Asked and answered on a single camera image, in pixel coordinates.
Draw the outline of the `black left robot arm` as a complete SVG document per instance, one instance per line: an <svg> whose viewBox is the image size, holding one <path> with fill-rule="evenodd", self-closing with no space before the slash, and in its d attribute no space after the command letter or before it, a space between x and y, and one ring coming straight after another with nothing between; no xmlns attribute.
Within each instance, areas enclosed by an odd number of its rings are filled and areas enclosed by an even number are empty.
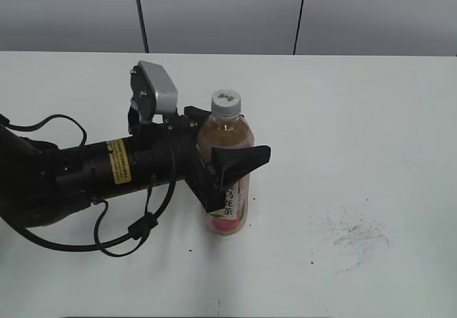
<svg viewBox="0 0 457 318"><path fill-rule="evenodd" d="M142 124L129 112L128 137L60 149L24 137L1 119L1 213L22 227L41 227L147 187L187 183L206 212L222 209L236 182L267 164L268 146L214 146L205 158L197 135L209 116L193 106L162 123Z"/></svg>

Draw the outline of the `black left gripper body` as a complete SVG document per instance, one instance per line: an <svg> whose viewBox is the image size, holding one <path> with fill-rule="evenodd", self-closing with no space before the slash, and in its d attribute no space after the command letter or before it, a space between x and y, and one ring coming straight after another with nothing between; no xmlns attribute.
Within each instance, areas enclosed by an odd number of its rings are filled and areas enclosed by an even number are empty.
<svg viewBox="0 0 457 318"><path fill-rule="evenodd" d="M206 212L225 207L225 190L216 185L216 177L206 167L196 143L197 134L209 116L209 113L174 113L157 124L141 121L138 113L132 114L135 147L146 152L146 159L139 164L153 174L153 184L169 185L157 214L164 213L176 183L182 179Z"/></svg>

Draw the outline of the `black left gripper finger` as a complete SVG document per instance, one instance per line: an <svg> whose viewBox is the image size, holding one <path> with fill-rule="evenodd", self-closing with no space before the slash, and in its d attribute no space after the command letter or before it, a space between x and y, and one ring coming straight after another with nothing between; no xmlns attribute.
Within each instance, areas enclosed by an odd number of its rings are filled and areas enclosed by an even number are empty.
<svg viewBox="0 0 457 318"><path fill-rule="evenodd" d="M194 106L185 106L184 115L189 119L207 119L211 115L211 112Z"/></svg>
<svg viewBox="0 0 457 318"><path fill-rule="evenodd" d="M211 149L211 175L216 187L228 189L252 171L269 163L271 148L266 145L242 149Z"/></svg>

